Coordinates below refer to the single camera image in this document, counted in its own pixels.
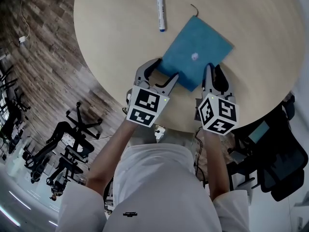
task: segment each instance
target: floor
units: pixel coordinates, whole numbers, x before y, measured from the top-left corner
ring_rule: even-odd
[[[9,55],[2,61],[6,70],[12,64],[9,80],[18,78],[18,86],[25,93],[24,103],[31,106],[25,135],[36,141],[36,150],[45,145],[57,123],[66,121],[66,111],[82,103],[82,118],[94,123],[100,117],[101,137],[112,135],[124,118],[120,105],[101,87],[90,72],[77,44],[74,24],[74,0],[23,0],[22,12],[30,25],[30,35],[20,47],[19,37],[28,34],[20,15],[21,0],[0,3],[0,47],[7,47]],[[95,152],[108,139],[91,143]],[[56,151],[63,151],[58,144]]]

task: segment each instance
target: blue towel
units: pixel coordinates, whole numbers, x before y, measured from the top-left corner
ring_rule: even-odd
[[[179,72],[178,82],[192,92],[202,83],[207,64],[221,63],[232,48],[219,33],[193,16],[162,57],[158,70],[167,76]]]

